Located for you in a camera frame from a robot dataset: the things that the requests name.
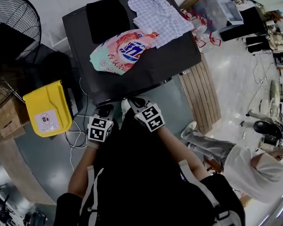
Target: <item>sneaker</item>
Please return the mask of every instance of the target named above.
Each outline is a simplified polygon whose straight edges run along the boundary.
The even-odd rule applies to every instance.
[[[195,130],[196,126],[197,126],[197,122],[195,122],[195,121],[190,122],[190,123],[183,129],[183,131],[180,133],[180,137],[183,138],[184,134],[185,134],[187,131]]]
[[[122,113],[123,113],[122,120],[124,121],[126,113],[131,108],[131,106],[130,106],[130,104],[129,104],[127,99],[126,100],[122,100],[121,107],[122,107]]]

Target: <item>white label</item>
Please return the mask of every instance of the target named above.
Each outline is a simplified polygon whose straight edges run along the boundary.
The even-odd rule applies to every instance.
[[[34,116],[40,133],[48,133],[60,129],[55,110],[45,111]]]

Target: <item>black and white marker cube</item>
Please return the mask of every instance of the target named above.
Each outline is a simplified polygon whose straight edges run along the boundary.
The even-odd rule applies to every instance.
[[[142,122],[141,124],[146,126],[150,132],[155,131],[165,124],[164,118],[162,117],[157,104],[153,104],[144,109],[142,112],[136,114],[135,118]]]
[[[98,117],[89,117],[88,139],[104,142],[111,134],[113,121],[108,121]]]

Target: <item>black sleeve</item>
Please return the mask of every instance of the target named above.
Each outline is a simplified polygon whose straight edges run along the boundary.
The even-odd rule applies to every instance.
[[[241,225],[245,226],[244,208],[239,198],[223,175],[214,174],[201,180],[201,183],[203,183],[208,188],[208,190],[211,191],[220,205],[227,208],[228,210],[236,212],[241,219]]]
[[[77,226],[82,199],[74,194],[63,194],[58,198],[54,226]]]

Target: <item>folded garment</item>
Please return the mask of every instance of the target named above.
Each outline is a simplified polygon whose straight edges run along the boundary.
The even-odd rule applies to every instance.
[[[151,48],[160,48],[194,28],[166,0],[129,0],[128,6],[137,13],[133,19],[137,27],[159,33]]]

